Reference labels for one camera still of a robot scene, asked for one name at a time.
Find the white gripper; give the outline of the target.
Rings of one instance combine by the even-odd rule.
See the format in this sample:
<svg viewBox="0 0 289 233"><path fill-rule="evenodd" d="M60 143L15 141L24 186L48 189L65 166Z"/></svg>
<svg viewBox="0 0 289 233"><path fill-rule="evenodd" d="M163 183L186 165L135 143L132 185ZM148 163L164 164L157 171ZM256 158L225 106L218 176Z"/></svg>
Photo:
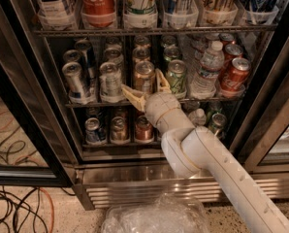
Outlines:
<svg viewBox="0 0 289 233"><path fill-rule="evenodd" d="M170 85L160 69L155 70L156 93L147 94L125 84L121 86L125 98L138 110L143 112L150 123L156 127L166 117L175 118L182 113L181 106L171 93Z"/></svg>

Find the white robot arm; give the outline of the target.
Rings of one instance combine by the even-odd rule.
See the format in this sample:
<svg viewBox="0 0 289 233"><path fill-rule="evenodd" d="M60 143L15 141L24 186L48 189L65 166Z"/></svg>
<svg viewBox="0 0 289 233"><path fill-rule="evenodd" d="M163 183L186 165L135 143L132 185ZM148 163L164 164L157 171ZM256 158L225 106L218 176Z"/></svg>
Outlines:
<svg viewBox="0 0 289 233"><path fill-rule="evenodd" d="M125 84L121 88L160 132L162 151L174 172L191 178L203 169L209 171L251 233L289 233L289 219L210 130L193 125L162 72L155 73L153 94Z"/></svg>

